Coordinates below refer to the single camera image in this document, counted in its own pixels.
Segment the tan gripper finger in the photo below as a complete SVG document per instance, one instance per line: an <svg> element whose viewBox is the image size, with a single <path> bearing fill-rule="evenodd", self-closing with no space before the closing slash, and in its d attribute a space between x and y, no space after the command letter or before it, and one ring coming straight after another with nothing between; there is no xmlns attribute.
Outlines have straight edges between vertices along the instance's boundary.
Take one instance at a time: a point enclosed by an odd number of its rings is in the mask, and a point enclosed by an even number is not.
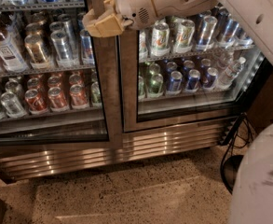
<svg viewBox="0 0 273 224"><path fill-rule="evenodd" d="M116 11L116 0L104 0L104 8Z"/></svg>
<svg viewBox="0 0 273 224"><path fill-rule="evenodd" d="M121 35L128 26L133 24L133 20L125 20L120 14L113 10L105 11L100 17L88 12L83 17L83 25L93 37L112 37Z"/></svg>

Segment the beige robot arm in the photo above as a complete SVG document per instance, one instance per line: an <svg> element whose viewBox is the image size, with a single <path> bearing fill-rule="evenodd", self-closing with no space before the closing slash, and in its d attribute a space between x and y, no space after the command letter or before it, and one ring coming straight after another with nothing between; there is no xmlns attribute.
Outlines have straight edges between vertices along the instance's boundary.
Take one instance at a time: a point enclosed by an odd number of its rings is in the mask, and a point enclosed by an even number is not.
<svg viewBox="0 0 273 224"><path fill-rule="evenodd" d="M273 64L273 0L94 0L83 25L94 37L144 28L132 14L148 10L149 24L168 16L191 16L221 3ZM239 166L228 224L273 224L273 123L254 139Z"/></svg>

